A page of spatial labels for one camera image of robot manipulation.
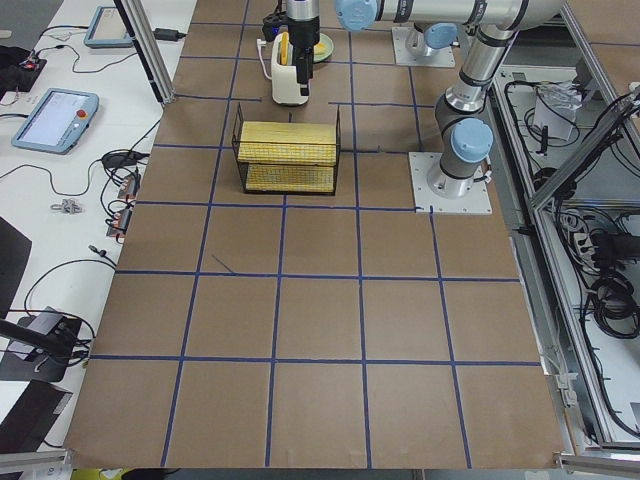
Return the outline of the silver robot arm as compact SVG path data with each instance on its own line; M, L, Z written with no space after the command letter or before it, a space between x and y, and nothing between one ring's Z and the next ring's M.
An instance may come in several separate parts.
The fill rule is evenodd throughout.
M559 13L562 1L446 1L441 15L477 26L458 79L440 97L436 120L444 151L428 173L429 186L451 200L465 196L478 165L488 156L493 133L478 118L497 70L521 30Z
M534 1L336 1L341 26L361 31L377 21L475 25L475 38L459 79L445 93L446 102L461 112L476 112L516 32L546 19Z

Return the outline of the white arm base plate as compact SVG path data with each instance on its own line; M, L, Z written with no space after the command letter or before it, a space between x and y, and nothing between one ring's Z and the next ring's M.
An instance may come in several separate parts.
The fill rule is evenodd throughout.
M478 166L467 179L447 176L438 152L408 154L417 213L445 215L490 215L491 202L482 168Z
M418 29L393 27L392 40L395 64L400 66L453 68L455 66L452 44L457 39L457 26L453 23L436 23Z

